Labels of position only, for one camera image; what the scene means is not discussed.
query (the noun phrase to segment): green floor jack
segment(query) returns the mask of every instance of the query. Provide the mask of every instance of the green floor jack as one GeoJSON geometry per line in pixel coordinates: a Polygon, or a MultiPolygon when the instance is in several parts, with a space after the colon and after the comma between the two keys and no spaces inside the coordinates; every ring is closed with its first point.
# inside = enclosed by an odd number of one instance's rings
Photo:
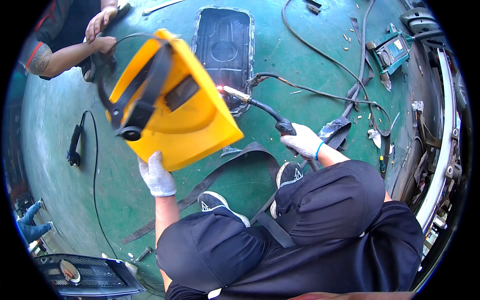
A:
{"type": "Polygon", "coordinates": [[[386,29],[387,34],[365,44],[367,50],[371,51],[378,67],[380,68],[380,79],[387,90],[390,91],[392,84],[390,75],[405,61],[408,61],[411,46],[414,41],[434,36],[443,36],[442,30],[432,30],[409,36],[401,30],[397,30],[390,23],[386,29]]]}

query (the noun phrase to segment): green floor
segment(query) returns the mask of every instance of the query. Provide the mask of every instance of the green floor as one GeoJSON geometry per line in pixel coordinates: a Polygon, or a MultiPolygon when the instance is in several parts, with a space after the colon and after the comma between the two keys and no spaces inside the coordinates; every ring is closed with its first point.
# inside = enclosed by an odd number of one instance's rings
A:
{"type": "MultiPolygon", "coordinates": [[[[355,79],[343,69],[319,56],[300,43],[284,26],[281,18],[281,0],[185,0],[163,8],[148,17],[142,17],[144,8],[162,1],[132,0],[132,10],[109,34],[117,38],[134,32],[153,32],[165,27],[180,34],[187,43],[193,35],[194,17],[197,10],[207,4],[239,7],[251,11],[255,17],[255,72],[274,72],[298,84],[303,84],[327,93],[345,96],[355,79]]],[[[336,58],[354,73],[360,64],[360,46],[356,41],[349,16],[361,20],[368,6],[364,0],[324,1],[322,12],[315,16],[306,10],[302,0],[293,0],[287,9],[291,26],[305,39],[322,51],[336,58]],[[352,38],[349,43],[343,37],[352,38]]],[[[393,22],[404,29],[398,16],[405,10],[397,1],[378,1],[373,6],[367,21],[366,40],[385,33],[388,23],[393,22]]],[[[119,45],[115,57],[118,74],[121,74],[142,41],[119,45]]],[[[431,75],[426,71],[422,52],[414,47],[417,58],[404,64],[408,77],[404,80],[401,70],[391,76],[392,91],[388,92],[380,82],[374,66],[375,77],[367,87],[370,98],[381,104],[393,119],[400,116],[392,131],[392,142],[396,145],[396,161],[405,157],[406,147],[411,141],[410,103],[413,97],[427,101],[435,97],[432,92],[431,75]],[[417,64],[425,70],[420,75],[417,64]]],[[[292,122],[305,124],[318,132],[322,126],[340,116],[344,102],[314,96],[308,92],[291,95],[297,89],[275,79],[268,79],[254,89],[256,99],[263,101],[292,122]]],[[[113,257],[105,241],[95,215],[92,179],[95,163],[95,134],[90,116],[86,117],[85,132],[79,145],[82,165],[70,167],[65,159],[75,124],[80,122],[82,112],[89,109],[96,118],[99,138],[97,170],[97,206],[105,234],[119,259],[130,261],[128,253],[135,257],[150,246],[155,247],[153,231],[122,245],[120,239],[132,233],[154,218],[154,199],[140,177],[134,152],[120,138],[114,137],[105,118],[105,110],[97,96],[96,86],[83,81],[79,68],[61,76],[44,81],[37,76],[28,76],[22,115],[22,139],[25,165],[32,193],[35,198],[43,197],[48,213],[43,217],[54,220],[61,234],[53,237],[50,248],[69,249],[72,253],[100,256],[102,252],[113,257]]],[[[348,150],[344,154],[352,159],[364,160],[378,166],[380,150],[368,140],[368,108],[360,105],[360,112],[353,111],[352,118],[362,115],[358,124],[352,124],[348,135],[348,150]]],[[[382,129],[388,126],[386,117],[381,118],[382,129]]],[[[256,141],[270,151],[282,164],[285,160],[298,160],[278,140],[271,117],[259,109],[251,108],[236,119],[245,138],[233,144],[243,148],[256,141]]],[[[177,183],[177,199],[186,196],[207,174],[226,161],[231,155],[220,159],[217,152],[191,166],[173,173],[177,183]]],[[[400,163],[389,166],[385,180],[391,190],[400,163]]],[[[228,170],[216,181],[211,190],[225,196],[236,212],[252,217],[274,192],[267,169],[262,162],[252,161],[235,170],[228,170]]],[[[182,216],[199,211],[195,205],[182,212],[182,216]]],[[[162,289],[162,279],[156,266],[155,255],[151,254],[139,262],[139,277],[162,289]]],[[[149,296],[144,293],[137,296],[149,296]]]]}

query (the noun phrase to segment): yellow welding helmet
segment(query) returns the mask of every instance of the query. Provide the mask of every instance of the yellow welding helmet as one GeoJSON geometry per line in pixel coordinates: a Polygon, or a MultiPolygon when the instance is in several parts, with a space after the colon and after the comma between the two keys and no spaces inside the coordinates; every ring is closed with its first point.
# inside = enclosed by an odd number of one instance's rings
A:
{"type": "Polygon", "coordinates": [[[207,71],[166,29],[149,36],[110,97],[101,80],[98,91],[114,133],[145,162],[162,151],[167,171],[243,138],[207,71]]]}

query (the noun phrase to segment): work glove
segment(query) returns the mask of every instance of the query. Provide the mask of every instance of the work glove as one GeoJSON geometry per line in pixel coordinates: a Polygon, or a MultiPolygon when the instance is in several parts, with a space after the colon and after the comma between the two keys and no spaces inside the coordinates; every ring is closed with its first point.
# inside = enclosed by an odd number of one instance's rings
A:
{"type": "Polygon", "coordinates": [[[292,123],[292,126],[297,135],[283,135],[280,142],[295,149],[304,158],[317,160],[318,149],[323,141],[305,125],[292,123]]]}
{"type": "Polygon", "coordinates": [[[167,197],[175,195],[177,188],[172,174],[165,171],[162,166],[162,153],[156,151],[148,159],[148,165],[138,158],[140,174],[147,184],[150,192],[155,197],[167,197]]]}

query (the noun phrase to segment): tattoo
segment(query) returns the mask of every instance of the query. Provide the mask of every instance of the tattoo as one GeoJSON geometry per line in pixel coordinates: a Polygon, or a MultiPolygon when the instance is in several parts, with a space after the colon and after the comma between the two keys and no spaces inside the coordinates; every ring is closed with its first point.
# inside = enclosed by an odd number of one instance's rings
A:
{"type": "Polygon", "coordinates": [[[28,71],[31,74],[40,75],[47,68],[51,56],[52,50],[50,47],[47,44],[42,44],[32,57],[28,71]]]}

